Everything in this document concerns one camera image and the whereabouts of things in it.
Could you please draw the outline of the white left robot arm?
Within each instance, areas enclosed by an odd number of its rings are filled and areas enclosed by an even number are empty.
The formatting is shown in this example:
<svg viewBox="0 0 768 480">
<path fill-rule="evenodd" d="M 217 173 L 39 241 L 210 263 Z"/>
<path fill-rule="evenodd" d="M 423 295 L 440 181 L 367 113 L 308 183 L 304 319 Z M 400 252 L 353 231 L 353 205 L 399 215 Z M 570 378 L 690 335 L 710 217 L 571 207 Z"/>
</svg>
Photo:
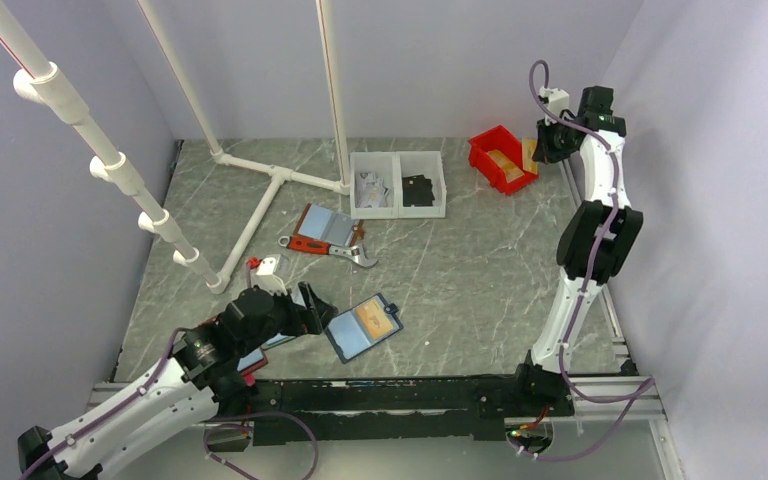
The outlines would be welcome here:
<svg viewBox="0 0 768 480">
<path fill-rule="evenodd" d="M 277 335 L 319 335 L 338 315 L 309 283 L 286 294 L 243 290 L 223 311 L 193 328 L 177 328 L 142 376 L 82 416 L 52 430 L 35 426 L 17 440 L 24 479 L 95 479 L 103 458 L 180 402 L 184 413 L 239 417 L 247 406 L 238 365 Z"/>
</svg>

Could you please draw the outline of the navy blue card holder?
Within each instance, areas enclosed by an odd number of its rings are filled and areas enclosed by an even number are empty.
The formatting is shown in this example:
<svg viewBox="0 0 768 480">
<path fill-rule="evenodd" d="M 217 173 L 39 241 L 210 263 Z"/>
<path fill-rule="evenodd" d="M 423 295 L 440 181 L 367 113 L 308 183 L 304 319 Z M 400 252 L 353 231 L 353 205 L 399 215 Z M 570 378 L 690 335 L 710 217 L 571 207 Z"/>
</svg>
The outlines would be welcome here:
<svg viewBox="0 0 768 480">
<path fill-rule="evenodd" d="M 399 307 L 377 293 L 338 314 L 325 328 L 337 358 L 347 364 L 375 348 L 404 326 Z"/>
</svg>

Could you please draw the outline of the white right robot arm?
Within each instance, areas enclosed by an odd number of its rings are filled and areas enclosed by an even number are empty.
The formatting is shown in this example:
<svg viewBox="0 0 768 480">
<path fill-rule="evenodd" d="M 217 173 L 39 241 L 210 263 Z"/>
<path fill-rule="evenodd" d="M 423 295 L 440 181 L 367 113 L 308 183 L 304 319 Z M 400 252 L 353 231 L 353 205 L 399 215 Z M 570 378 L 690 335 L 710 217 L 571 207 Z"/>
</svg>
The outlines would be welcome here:
<svg viewBox="0 0 768 480">
<path fill-rule="evenodd" d="M 575 115 L 563 89 L 542 86 L 534 97 L 544 117 L 537 123 L 533 161 L 550 164 L 578 155 L 585 193 L 558 243 L 559 286 L 547 323 L 520 368 L 522 381 L 510 391 L 524 415 L 567 403 L 571 350 L 584 318 L 623 267 L 644 221 L 625 188 L 626 126 L 613 113 L 612 89 L 586 88 Z"/>
</svg>

